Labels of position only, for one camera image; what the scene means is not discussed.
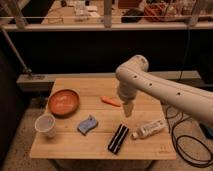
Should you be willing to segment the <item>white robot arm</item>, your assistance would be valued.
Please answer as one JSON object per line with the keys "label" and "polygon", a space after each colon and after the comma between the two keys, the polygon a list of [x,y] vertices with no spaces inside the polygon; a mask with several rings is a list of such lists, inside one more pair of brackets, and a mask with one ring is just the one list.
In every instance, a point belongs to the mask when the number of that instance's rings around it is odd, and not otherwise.
{"label": "white robot arm", "polygon": [[148,60],[142,55],[117,67],[117,93],[122,101],[132,101],[137,91],[142,91],[213,127],[213,92],[154,76],[147,72],[148,67]]}

